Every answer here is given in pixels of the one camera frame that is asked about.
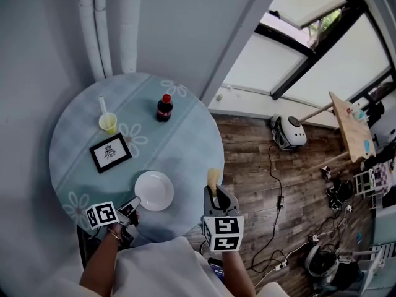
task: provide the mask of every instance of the white pipe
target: white pipe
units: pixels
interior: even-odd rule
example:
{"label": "white pipe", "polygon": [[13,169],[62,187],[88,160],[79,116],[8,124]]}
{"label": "white pipe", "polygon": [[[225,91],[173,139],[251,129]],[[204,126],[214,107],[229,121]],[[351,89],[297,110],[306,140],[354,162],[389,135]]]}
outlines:
{"label": "white pipe", "polygon": [[79,0],[80,21],[85,48],[91,64],[93,78],[96,81],[105,78],[98,46],[95,18],[93,17],[93,0]]}
{"label": "white pipe", "polygon": [[95,0],[95,20],[97,25],[101,63],[103,65],[106,78],[109,78],[113,75],[113,68],[111,67],[109,36],[107,31],[106,0]]}
{"label": "white pipe", "polygon": [[99,96],[99,104],[100,104],[101,113],[102,113],[103,116],[105,116],[106,128],[109,129],[110,128],[110,120],[109,120],[109,115],[108,115],[107,109],[106,109],[106,103],[105,103],[105,96],[104,95],[100,95]]}
{"label": "white pipe", "polygon": [[121,70],[124,74],[136,71],[140,2],[141,0],[120,0],[121,28],[119,49]]}

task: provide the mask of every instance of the bracelet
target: bracelet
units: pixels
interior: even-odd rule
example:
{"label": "bracelet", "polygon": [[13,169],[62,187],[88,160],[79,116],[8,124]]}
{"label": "bracelet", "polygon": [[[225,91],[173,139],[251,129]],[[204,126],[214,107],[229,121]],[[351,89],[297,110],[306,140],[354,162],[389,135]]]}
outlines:
{"label": "bracelet", "polygon": [[115,233],[112,229],[107,229],[107,231],[109,231],[110,234],[111,234],[112,236],[114,236],[114,237],[118,240],[119,243],[122,242],[122,239],[121,239],[121,238],[118,236],[118,234]]}

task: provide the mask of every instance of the cola bottle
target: cola bottle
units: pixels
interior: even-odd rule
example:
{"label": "cola bottle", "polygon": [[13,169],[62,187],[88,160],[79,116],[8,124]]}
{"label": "cola bottle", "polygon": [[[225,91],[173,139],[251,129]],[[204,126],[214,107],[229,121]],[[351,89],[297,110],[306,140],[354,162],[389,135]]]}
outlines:
{"label": "cola bottle", "polygon": [[157,120],[167,122],[171,118],[173,103],[170,95],[164,95],[157,105]]}

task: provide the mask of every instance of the picture frame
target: picture frame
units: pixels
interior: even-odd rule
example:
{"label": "picture frame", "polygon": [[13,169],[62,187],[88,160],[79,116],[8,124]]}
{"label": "picture frame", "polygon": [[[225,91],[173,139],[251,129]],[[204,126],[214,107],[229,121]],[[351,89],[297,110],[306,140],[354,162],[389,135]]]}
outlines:
{"label": "picture frame", "polygon": [[99,174],[132,158],[121,133],[90,147],[89,150]]}

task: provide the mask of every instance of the yellow plastic cup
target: yellow plastic cup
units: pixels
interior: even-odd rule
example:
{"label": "yellow plastic cup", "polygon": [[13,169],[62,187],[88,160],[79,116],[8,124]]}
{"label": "yellow plastic cup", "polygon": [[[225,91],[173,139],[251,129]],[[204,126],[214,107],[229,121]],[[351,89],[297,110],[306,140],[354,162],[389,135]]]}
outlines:
{"label": "yellow plastic cup", "polygon": [[[106,116],[110,123],[109,127],[106,126],[106,119],[105,119]],[[100,116],[99,126],[102,130],[106,131],[108,134],[114,134],[117,131],[117,116],[114,113],[106,112],[105,114]]]}

